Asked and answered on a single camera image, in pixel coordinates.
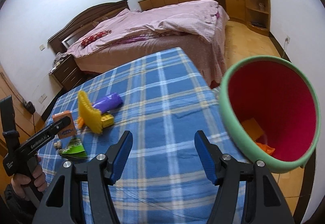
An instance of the bedside table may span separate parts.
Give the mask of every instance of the bedside table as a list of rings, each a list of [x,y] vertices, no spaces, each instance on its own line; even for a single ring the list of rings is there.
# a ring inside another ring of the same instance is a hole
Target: bedside table
[[[54,79],[61,85],[66,91],[81,85],[87,79],[87,76],[79,69],[74,57],[68,56],[66,59],[57,66],[51,73]]]

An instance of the green rim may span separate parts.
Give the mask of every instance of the green rim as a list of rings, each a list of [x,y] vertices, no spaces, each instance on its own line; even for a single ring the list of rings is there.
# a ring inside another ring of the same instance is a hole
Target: green rim
[[[228,96],[228,83],[232,75],[240,67],[256,61],[277,62],[289,67],[303,79],[303,81],[309,88],[310,93],[313,97],[315,110],[316,110],[316,131],[315,131],[314,139],[311,143],[311,146],[306,151],[306,153],[301,158],[293,162],[285,162],[285,161],[275,159],[272,156],[266,154],[264,151],[262,151],[245,132],[245,130],[243,129],[242,125],[240,124],[239,120],[237,119],[231,107],[231,103]],[[273,173],[286,173],[290,170],[293,170],[294,168],[297,168],[299,166],[304,167],[306,165],[308,159],[310,158],[313,151],[315,150],[316,144],[318,142],[320,129],[321,129],[321,111],[320,111],[318,98],[313,86],[309,82],[308,78],[297,67],[295,67],[292,63],[284,59],[274,57],[274,56],[258,55],[258,56],[249,57],[244,60],[241,60],[240,62],[236,63],[235,65],[229,68],[229,70],[226,72],[226,74],[222,79],[220,90],[221,91],[219,96],[219,101],[220,101],[219,104],[220,104],[220,113],[221,113],[222,121],[225,125],[225,128],[228,131],[228,134],[231,136],[231,138],[233,139],[237,147],[243,152],[243,154],[249,160],[251,160],[252,162],[255,162],[257,160],[264,161],[267,164],[269,170]]]

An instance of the electrical outlet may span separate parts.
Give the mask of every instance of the electrical outlet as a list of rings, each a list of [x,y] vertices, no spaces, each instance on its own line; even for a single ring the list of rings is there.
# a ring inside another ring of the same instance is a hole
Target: electrical outlet
[[[40,104],[43,104],[44,100],[47,98],[48,96],[46,94],[42,94],[42,96],[38,99],[38,102],[40,102]]]

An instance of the gray cloth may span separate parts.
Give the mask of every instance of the gray cloth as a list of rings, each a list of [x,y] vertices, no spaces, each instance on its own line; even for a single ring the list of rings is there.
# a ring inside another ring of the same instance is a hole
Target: gray cloth
[[[68,54],[58,52],[55,56],[52,67],[56,67],[57,63],[62,63],[65,60],[66,56],[68,56]]]

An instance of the green packet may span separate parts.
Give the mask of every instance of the green packet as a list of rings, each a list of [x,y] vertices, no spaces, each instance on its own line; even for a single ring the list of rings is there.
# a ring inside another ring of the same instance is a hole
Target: green packet
[[[67,147],[58,151],[66,159],[87,159],[88,156],[79,137],[73,137]]]

